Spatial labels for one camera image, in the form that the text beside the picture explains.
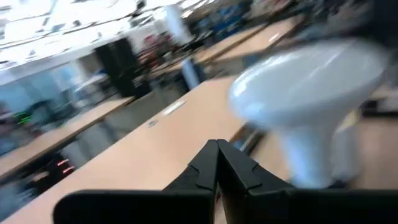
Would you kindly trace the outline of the white globe lightbulb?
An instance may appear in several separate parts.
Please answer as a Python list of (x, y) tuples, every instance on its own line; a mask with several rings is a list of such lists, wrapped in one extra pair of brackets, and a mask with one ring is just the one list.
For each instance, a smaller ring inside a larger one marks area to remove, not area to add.
[(387, 49), (361, 39), (293, 47), (245, 69), (228, 103), (237, 117), (279, 136), (294, 186), (325, 189), (335, 182), (337, 127), (379, 87), (390, 61)]

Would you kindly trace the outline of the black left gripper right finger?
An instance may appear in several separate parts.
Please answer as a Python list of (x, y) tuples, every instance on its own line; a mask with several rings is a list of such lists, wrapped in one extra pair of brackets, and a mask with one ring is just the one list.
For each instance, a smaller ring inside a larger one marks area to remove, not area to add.
[(398, 190), (298, 189), (217, 141), (228, 224), (398, 224)]

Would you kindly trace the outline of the white table cover plate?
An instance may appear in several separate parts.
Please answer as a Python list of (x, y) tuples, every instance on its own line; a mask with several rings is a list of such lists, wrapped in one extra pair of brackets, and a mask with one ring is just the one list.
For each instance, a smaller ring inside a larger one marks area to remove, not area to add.
[(162, 112), (162, 116), (168, 116), (169, 114), (173, 113), (175, 110), (179, 109), (183, 106), (187, 101), (186, 100), (178, 100), (173, 102), (171, 105), (166, 107)]

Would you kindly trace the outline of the light wooden office table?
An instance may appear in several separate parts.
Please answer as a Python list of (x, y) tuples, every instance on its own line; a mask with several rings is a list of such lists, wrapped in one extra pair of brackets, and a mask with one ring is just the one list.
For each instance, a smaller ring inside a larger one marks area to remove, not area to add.
[(71, 141), (94, 124), (103, 121), (110, 113), (132, 103), (134, 100), (135, 98), (131, 96), (102, 103), (66, 122), (62, 127), (39, 136), (28, 145), (19, 147), (0, 157), (0, 182), (39, 157), (60, 148), (61, 145)]
[(83, 189), (166, 187), (210, 139), (235, 140), (244, 126), (227, 101), (234, 76), (203, 82), (182, 96), (167, 116), (152, 117), (1, 224), (52, 224), (52, 210), (66, 194)]
[(303, 21), (304, 16), (299, 15), (270, 25), (256, 26), (238, 32), (208, 49), (195, 53), (193, 58), (198, 63), (212, 63), (227, 58), (262, 52), (292, 33)]

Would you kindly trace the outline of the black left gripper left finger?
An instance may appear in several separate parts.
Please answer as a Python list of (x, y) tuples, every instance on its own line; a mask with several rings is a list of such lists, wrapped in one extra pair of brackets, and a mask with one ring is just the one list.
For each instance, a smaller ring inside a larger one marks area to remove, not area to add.
[(54, 206), (54, 224), (214, 224), (219, 147), (209, 140), (163, 190), (79, 190)]

